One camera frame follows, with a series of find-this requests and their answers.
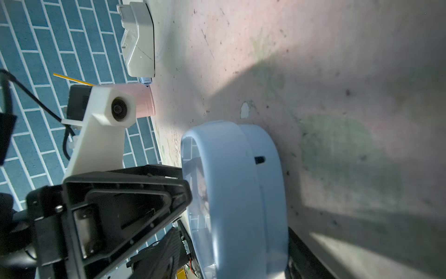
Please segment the light blue alarm clock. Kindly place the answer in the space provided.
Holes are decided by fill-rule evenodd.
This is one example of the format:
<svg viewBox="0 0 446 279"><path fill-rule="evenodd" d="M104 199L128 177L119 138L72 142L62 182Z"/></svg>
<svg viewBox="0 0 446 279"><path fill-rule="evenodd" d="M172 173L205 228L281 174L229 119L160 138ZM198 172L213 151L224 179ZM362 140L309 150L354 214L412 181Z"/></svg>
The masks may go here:
<svg viewBox="0 0 446 279"><path fill-rule="evenodd" d="M208 122L181 140L190 237L206 279L274 279L289 258L281 160L254 124Z"/></svg>

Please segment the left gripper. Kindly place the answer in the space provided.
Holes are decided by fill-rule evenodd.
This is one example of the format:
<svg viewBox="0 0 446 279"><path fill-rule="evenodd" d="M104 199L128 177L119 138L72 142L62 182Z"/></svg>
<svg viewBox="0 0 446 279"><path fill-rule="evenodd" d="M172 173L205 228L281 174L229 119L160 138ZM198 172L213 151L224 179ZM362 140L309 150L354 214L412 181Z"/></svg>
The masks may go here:
<svg viewBox="0 0 446 279"><path fill-rule="evenodd" d="M191 202L181 168L165 165L73 175L30 192L20 212L2 193L1 278L99 279Z"/></svg>

